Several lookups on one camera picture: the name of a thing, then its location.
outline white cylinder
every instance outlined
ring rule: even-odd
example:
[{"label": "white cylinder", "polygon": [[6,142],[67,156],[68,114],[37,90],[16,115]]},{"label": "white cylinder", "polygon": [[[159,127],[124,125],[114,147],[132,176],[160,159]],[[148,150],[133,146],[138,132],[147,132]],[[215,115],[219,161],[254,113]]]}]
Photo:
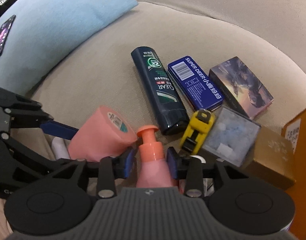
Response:
[{"label": "white cylinder", "polygon": [[61,158],[71,159],[63,138],[55,137],[52,140],[51,146],[52,146],[52,151],[54,153],[54,156],[57,160]]}]

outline clear plastic box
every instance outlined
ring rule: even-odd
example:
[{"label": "clear plastic box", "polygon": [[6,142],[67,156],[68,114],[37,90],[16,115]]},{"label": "clear plastic box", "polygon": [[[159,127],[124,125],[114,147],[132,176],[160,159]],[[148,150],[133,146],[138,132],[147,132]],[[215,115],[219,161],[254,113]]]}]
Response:
[{"label": "clear plastic box", "polygon": [[240,167],[260,125],[223,106],[202,148]]}]

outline light blue pillow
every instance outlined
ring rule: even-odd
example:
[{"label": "light blue pillow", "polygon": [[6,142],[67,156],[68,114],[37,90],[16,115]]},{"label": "light blue pillow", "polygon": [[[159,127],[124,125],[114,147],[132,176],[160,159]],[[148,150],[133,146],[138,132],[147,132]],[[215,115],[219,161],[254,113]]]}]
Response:
[{"label": "light blue pillow", "polygon": [[136,0],[18,0],[0,56],[0,87],[25,94],[74,48],[137,5]]}]

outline pink pump bottle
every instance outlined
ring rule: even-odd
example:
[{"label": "pink pump bottle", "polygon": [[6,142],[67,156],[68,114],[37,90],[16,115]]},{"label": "pink pump bottle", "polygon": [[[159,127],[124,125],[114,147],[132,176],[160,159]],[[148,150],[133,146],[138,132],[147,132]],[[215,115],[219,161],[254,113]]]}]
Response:
[{"label": "pink pump bottle", "polygon": [[158,128],[154,125],[142,126],[137,131],[137,136],[143,138],[143,144],[139,146],[142,167],[136,187],[173,187],[176,185],[176,181],[169,173],[163,145],[156,141],[156,131]]}]

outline orange box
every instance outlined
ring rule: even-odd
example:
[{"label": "orange box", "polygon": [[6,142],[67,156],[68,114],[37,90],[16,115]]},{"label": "orange box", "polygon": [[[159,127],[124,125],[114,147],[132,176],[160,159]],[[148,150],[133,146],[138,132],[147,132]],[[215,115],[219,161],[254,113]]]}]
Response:
[{"label": "orange box", "polygon": [[296,206],[290,231],[306,240],[306,109],[284,126],[282,136],[292,142],[295,159],[296,184],[286,191]]}]

